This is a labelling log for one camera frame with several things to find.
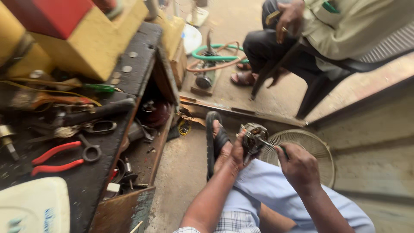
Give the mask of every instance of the fan guard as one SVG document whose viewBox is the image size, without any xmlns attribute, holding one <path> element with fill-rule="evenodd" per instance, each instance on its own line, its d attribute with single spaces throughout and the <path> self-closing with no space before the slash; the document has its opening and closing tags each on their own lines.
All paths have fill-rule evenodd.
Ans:
<svg viewBox="0 0 414 233">
<path fill-rule="evenodd" d="M 290 129 L 272 135 L 268 142 L 274 146 L 291 143 L 305 148 L 318 160 L 321 184 L 332 188 L 335 180 L 335 167 L 332 155 L 328 145 L 320 140 L 315 134 L 301 129 Z M 268 147 L 262 149 L 259 159 L 280 166 L 277 152 Z"/>
</svg>

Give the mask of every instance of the chair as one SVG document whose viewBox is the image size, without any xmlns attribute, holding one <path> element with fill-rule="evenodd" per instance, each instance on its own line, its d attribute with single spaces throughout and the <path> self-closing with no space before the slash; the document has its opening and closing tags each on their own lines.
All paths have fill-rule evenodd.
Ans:
<svg viewBox="0 0 414 233">
<path fill-rule="evenodd" d="M 279 61 L 268 61 L 260 71 L 259 78 L 253 86 L 251 99 L 254 100 L 265 80 L 271 78 L 279 67 L 283 67 L 306 81 L 308 88 L 299 107 L 296 118 L 304 119 L 342 80 L 354 73 L 373 71 L 388 62 L 414 51 L 414 22 L 395 31 L 381 41 L 374 49 L 358 60 L 345 59 L 335 61 L 322 56 L 311 46 L 306 38 L 301 37 L 297 43 Z M 333 65 L 340 67 L 340 72 L 322 72 L 314 74 L 298 68 L 292 61 L 306 52 Z"/>
</svg>

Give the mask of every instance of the hand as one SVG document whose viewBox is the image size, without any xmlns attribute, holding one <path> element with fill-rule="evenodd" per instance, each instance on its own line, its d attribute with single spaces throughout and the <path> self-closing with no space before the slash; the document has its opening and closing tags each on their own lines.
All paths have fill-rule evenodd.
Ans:
<svg viewBox="0 0 414 233">
<path fill-rule="evenodd" d="M 240 133 L 238 133 L 237 140 L 233 144 L 233 148 L 231 149 L 230 155 L 229 155 L 229 162 L 231 162 L 238 171 L 241 171 L 243 168 L 247 166 L 243 165 L 244 159 L 243 159 L 243 146 L 242 141 L 244 138 L 244 135 L 246 134 L 246 129 L 243 129 Z"/>
<path fill-rule="evenodd" d="M 305 10 L 304 0 L 293 0 L 292 3 L 278 3 L 277 7 L 282 12 L 282 16 L 276 25 L 276 41 L 281 44 L 286 38 L 287 31 L 283 31 L 282 28 L 289 29 L 293 26 L 293 35 L 296 36 L 299 28 L 302 25 L 303 11 Z"/>
<path fill-rule="evenodd" d="M 320 185 L 318 161 L 308 151 L 294 144 L 282 145 L 289 159 L 280 147 L 275 146 L 282 172 L 299 195 L 312 195 L 319 191 Z"/>
</svg>

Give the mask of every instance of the workbench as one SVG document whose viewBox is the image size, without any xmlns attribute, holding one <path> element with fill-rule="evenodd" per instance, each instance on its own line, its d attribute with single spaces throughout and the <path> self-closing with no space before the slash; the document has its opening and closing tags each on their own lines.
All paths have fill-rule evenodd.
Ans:
<svg viewBox="0 0 414 233">
<path fill-rule="evenodd" d="M 166 142 L 168 131 L 176 107 L 179 104 L 178 91 L 174 77 L 161 45 L 161 28 L 157 24 L 143 23 L 135 36 L 131 39 L 125 53 L 121 56 L 114 72 L 122 73 L 117 88 L 124 92 L 115 92 L 109 96 L 101 97 L 98 101 L 105 105 L 110 102 L 134 98 L 137 106 L 128 113 L 109 117 L 118 127 L 111 134 L 83 135 L 93 145 L 100 145 L 102 157 L 95 163 L 83 163 L 70 170 L 58 173 L 39 173 L 30 177 L 31 161 L 41 154 L 64 143 L 79 141 L 77 136 L 66 139 L 53 139 L 51 141 L 28 144 L 27 140 L 35 134 L 22 124 L 27 117 L 38 116 L 40 113 L 28 114 L 26 112 L 7 113 L 5 124 L 11 125 L 17 133 L 12 139 L 20 160 L 14 162 L 5 148 L 0 153 L 0 189 L 5 189 L 29 180 L 59 176 L 68 187 L 70 199 L 70 232 L 122 232 L 131 231 L 139 221 L 144 223 L 139 227 L 143 232 L 148 220 L 149 210 L 154 196 L 154 179 L 161 159 L 162 150 Z M 134 51 L 138 57 L 131 58 L 128 53 Z M 132 71 L 123 73 L 123 66 L 131 66 Z M 132 143 L 123 153 L 129 158 L 133 171 L 138 174 L 135 184 L 141 189 L 102 201 L 106 187 L 110 182 L 111 171 L 115 168 L 120 157 L 120 146 L 127 136 L 142 99 L 145 99 L 148 83 L 155 83 L 161 94 L 169 101 L 173 108 L 167 123 L 158 129 L 158 134 L 152 144 L 142 142 Z M 147 153 L 148 147 L 154 147 L 154 153 Z M 84 147 L 65 150 L 53 156 L 46 165 L 62 165 L 81 158 Z"/>
</svg>

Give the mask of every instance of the trousers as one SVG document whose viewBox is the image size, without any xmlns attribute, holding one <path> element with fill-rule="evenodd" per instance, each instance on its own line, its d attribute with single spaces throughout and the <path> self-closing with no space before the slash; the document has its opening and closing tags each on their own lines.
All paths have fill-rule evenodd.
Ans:
<svg viewBox="0 0 414 233">
<path fill-rule="evenodd" d="M 350 199 L 322 186 L 332 203 L 356 233 L 375 233 L 371 219 Z M 260 204 L 296 222 L 291 233 L 316 233 L 315 225 L 299 195 L 278 166 L 254 159 L 240 171 L 223 211 L 248 211 L 259 226 Z"/>
<path fill-rule="evenodd" d="M 253 73 L 259 73 L 265 66 L 267 61 L 274 61 L 277 63 L 289 51 L 289 49 L 297 42 L 297 38 L 287 35 L 282 44 L 276 42 L 276 22 L 271 25 L 266 24 L 266 17 L 278 10 L 277 2 L 289 3 L 291 0 L 266 0 L 262 7 L 262 25 L 263 30 L 249 32 L 243 42 L 244 53 L 249 59 L 250 66 Z M 313 72 L 315 74 L 321 72 L 316 66 L 316 59 L 314 56 L 301 52 L 294 65 L 302 69 Z"/>
</svg>

